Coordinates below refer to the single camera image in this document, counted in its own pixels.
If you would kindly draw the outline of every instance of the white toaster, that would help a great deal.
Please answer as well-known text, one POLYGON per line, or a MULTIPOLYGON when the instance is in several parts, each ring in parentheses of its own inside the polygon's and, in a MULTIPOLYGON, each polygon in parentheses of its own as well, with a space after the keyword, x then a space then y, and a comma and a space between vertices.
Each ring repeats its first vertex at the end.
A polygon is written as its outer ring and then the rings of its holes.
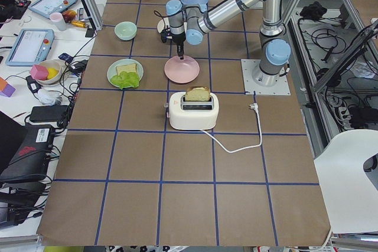
POLYGON ((170 124, 177 130, 209 130, 217 122, 219 101, 210 93, 208 102, 186 102, 185 92, 174 93, 168 105, 170 124))

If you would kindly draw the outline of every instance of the white label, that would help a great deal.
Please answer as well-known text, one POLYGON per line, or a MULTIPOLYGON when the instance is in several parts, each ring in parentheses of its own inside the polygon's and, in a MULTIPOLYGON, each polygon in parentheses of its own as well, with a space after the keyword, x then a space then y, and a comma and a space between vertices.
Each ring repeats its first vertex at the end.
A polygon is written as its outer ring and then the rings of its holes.
POLYGON ((43 143, 47 141, 49 128, 42 128, 38 130, 37 138, 35 140, 36 143, 43 143))

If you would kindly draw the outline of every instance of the pink plate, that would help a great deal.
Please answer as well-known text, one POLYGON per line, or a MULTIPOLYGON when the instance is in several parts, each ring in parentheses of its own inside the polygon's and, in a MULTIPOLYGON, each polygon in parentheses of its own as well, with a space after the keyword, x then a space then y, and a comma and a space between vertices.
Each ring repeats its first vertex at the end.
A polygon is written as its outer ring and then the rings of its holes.
POLYGON ((183 60, 178 56, 173 56, 165 63, 164 72, 171 81, 185 84, 197 78, 200 66, 189 56, 184 55, 183 60))

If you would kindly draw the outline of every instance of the blue joint cap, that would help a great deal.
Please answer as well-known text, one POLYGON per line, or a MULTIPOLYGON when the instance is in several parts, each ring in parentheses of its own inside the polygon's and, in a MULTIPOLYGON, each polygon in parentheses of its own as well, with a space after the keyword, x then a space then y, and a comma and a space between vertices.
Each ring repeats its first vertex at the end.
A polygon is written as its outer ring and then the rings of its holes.
POLYGON ((167 10, 168 16, 176 14, 182 7, 183 5, 180 0, 169 0, 167 4, 165 4, 165 9, 167 10))
POLYGON ((203 40, 203 34, 195 29, 189 29, 186 32, 187 42, 191 45, 198 45, 203 40))
POLYGON ((281 66, 289 60, 291 47, 286 41, 276 39, 268 44, 265 54, 270 63, 281 66))

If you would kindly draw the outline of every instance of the white chair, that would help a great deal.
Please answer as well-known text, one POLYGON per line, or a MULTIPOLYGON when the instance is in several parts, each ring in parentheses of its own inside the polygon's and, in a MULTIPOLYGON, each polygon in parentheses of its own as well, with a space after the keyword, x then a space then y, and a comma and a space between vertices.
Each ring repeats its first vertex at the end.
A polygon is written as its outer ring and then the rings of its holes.
POLYGON ((363 170, 376 153, 378 131, 349 130, 315 159, 333 233, 378 231, 378 190, 363 170))

